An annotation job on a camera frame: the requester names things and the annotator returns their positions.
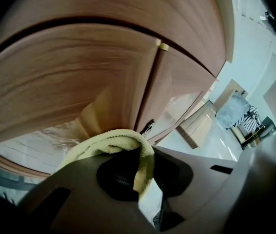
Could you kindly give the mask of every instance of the black slot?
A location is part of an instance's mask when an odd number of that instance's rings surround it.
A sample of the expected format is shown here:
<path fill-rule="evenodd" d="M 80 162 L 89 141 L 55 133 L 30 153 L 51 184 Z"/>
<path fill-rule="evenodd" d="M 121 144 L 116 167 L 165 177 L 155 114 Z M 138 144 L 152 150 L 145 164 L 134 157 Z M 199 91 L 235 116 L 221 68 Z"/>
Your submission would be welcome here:
<path fill-rule="evenodd" d="M 218 165 L 214 165 L 211 167 L 212 170 L 224 173 L 224 174 L 231 174 L 232 172 L 232 168 L 229 167 L 224 167 L 224 166 L 218 166 Z"/>

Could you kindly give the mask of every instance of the door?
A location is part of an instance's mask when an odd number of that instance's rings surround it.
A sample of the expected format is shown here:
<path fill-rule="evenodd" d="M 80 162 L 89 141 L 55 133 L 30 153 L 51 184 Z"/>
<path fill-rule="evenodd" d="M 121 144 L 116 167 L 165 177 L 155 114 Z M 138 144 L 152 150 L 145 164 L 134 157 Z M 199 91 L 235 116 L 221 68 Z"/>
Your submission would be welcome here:
<path fill-rule="evenodd" d="M 0 142 L 78 116 L 89 137 L 133 129 L 158 45 L 103 24 L 53 27 L 10 45 L 0 52 Z"/>
<path fill-rule="evenodd" d="M 180 124 L 214 81 L 215 78 L 195 61 L 162 44 L 136 130 L 142 131 L 148 122 L 154 120 L 155 124 L 146 137 L 151 142 L 161 138 Z"/>

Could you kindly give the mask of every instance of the wood grain surface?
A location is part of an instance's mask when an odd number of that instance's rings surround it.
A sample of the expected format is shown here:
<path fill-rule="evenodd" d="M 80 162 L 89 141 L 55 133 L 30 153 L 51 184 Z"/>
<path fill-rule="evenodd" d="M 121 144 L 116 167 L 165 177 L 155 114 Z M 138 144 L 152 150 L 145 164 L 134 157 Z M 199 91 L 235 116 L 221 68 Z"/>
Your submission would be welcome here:
<path fill-rule="evenodd" d="M 66 19 L 139 26 L 183 48 L 215 77 L 226 60 L 215 0 L 17 0 L 0 24 L 0 44 L 25 30 L 66 24 Z"/>
<path fill-rule="evenodd" d="M 203 97 L 202 93 L 205 93 L 214 81 L 215 78 L 211 74 L 177 50 L 173 48 L 169 48 L 168 51 L 159 50 L 139 112 L 136 130 L 142 131 L 152 119 L 157 122 L 160 117 L 166 117 L 168 120 L 177 117 L 173 121 L 174 126 L 163 128 L 161 132 L 174 129 L 182 117 L 187 116 L 190 107 L 193 108 L 199 102 L 196 98 Z M 176 103 L 175 108 L 165 110 L 172 102 L 172 98 L 182 98 L 187 95 L 190 97 L 194 95 L 194 99 L 173 101 Z"/>
<path fill-rule="evenodd" d="M 42 173 L 19 164 L 16 164 L 0 155 L 0 168 L 21 176 L 42 178 L 45 179 L 50 176 L 48 173 Z"/>
<path fill-rule="evenodd" d="M 232 63 L 235 45 L 235 15 L 232 0 L 216 0 L 222 18 L 226 42 L 226 60 Z"/>
<path fill-rule="evenodd" d="M 159 40 L 123 27 L 72 24 L 0 53 L 0 141 L 74 120 L 96 102 L 96 126 L 133 129 Z"/>

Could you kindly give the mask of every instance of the striped cloth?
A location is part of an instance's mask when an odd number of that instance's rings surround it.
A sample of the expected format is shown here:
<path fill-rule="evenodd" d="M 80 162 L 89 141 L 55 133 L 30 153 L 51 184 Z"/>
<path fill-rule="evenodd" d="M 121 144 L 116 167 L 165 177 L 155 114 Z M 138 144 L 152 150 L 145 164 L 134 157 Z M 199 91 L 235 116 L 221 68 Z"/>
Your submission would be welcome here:
<path fill-rule="evenodd" d="M 251 106 L 233 126 L 243 125 L 245 130 L 248 132 L 254 132 L 257 127 L 260 127 L 259 114 L 256 107 Z"/>

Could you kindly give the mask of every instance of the white wall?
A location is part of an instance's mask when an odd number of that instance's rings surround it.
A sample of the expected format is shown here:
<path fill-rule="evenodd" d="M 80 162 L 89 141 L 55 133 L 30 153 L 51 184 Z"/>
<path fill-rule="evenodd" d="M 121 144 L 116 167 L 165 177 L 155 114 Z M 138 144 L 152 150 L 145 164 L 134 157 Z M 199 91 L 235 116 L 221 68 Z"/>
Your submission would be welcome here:
<path fill-rule="evenodd" d="M 261 22 L 265 8 L 260 0 L 233 0 L 235 15 L 235 45 L 232 63 L 226 62 L 220 71 L 214 90 L 209 96 L 215 102 L 231 79 L 234 79 L 247 91 L 247 100 L 257 104 L 264 119 L 270 115 L 269 108 L 263 101 L 263 91 L 276 80 L 276 70 L 269 67 L 272 56 L 276 56 L 276 36 Z M 268 83 L 261 83 L 262 78 L 271 77 Z"/>
<path fill-rule="evenodd" d="M 264 94 L 276 81 L 276 55 L 272 54 L 268 67 L 259 82 L 257 88 L 254 90 L 252 95 L 248 98 L 248 102 L 257 107 L 260 120 L 264 120 L 267 116 L 275 123 L 276 119 L 270 110 L 267 102 L 264 99 Z"/>
<path fill-rule="evenodd" d="M 209 100 L 215 102 L 231 79 L 234 79 L 250 94 L 257 85 L 258 78 L 265 69 L 271 41 L 263 33 L 260 25 L 242 17 L 236 25 L 233 62 L 226 62 L 220 71 Z"/>

